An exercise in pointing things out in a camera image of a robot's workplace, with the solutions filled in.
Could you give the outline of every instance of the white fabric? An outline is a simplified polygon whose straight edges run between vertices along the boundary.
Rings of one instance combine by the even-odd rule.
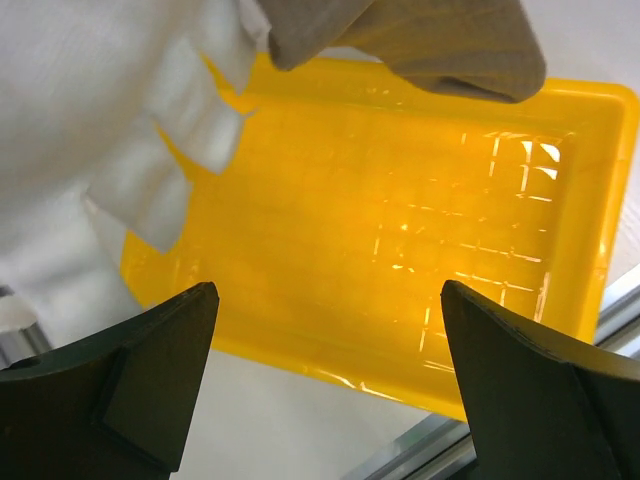
[[[163,250],[180,234],[189,185],[156,127],[216,173],[233,156],[244,117],[201,52],[246,85],[235,0],[0,0],[0,283],[54,346],[141,311],[91,208]]]

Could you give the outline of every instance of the brown cloth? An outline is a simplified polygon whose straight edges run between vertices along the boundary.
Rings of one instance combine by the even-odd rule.
[[[437,93],[519,102],[545,62],[518,0],[259,0],[269,49],[290,70],[330,45],[356,47]]]

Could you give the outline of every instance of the gray fabric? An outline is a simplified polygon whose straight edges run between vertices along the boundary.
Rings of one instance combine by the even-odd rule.
[[[271,57],[288,70],[329,45],[356,47],[436,93],[519,102],[545,62],[518,0],[259,0]]]

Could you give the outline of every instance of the tray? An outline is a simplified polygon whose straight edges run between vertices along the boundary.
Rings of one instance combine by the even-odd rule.
[[[213,347],[464,419],[439,292],[457,279],[591,341],[638,121],[635,95],[549,80],[502,105],[419,91],[383,66],[262,57],[221,176],[194,181],[167,255],[130,236],[144,305],[198,281],[221,298]]]

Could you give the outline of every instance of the yellow plastic container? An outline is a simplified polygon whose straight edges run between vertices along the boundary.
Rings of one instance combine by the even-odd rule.
[[[168,255],[134,237],[144,305],[214,281],[213,346],[464,419],[440,311],[461,280],[591,341],[638,106],[616,85],[549,80],[501,105],[430,95],[383,66],[255,68],[258,107],[217,177],[195,182]]]

